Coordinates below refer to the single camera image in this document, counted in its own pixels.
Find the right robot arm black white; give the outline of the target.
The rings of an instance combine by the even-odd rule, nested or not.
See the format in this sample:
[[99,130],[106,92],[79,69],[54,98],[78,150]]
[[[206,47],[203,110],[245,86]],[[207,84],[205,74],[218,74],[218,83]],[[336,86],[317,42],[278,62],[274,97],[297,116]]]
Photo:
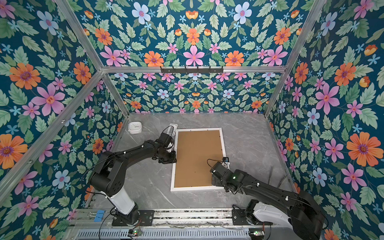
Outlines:
[[210,170],[213,183],[232,194],[251,196],[247,207],[235,209],[235,220],[257,224],[276,224],[290,228],[302,240],[318,240],[323,231],[326,213],[306,192],[290,192],[264,183],[248,173],[231,170],[216,163]]

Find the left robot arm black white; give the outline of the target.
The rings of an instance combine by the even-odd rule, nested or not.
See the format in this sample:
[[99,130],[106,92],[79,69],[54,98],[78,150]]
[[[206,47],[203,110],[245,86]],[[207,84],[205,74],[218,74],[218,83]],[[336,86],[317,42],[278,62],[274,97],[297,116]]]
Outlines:
[[135,188],[142,179],[134,173],[142,165],[140,162],[153,160],[159,164],[175,164],[176,151],[156,141],[146,141],[129,150],[101,153],[92,170],[89,184],[104,195],[115,209],[114,225],[119,223],[136,225],[139,222],[139,206],[130,196],[130,188]]

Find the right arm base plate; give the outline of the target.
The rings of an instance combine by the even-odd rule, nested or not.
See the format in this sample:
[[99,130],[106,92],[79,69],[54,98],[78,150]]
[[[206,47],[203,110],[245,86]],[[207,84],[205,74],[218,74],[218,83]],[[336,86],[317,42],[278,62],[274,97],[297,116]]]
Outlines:
[[254,217],[251,213],[240,209],[232,209],[232,221],[235,226],[271,226],[271,222],[262,222]]

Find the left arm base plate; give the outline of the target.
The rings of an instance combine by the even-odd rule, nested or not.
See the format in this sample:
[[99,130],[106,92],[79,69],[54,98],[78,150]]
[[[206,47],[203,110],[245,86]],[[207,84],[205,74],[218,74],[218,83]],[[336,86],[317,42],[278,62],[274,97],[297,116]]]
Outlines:
[[154,220],[155,211],[153,210],[137,210],[132,211],[128,215],[123,215],[117,212],[114,215],[112,226],[113,227],[138,227],[151,226]]

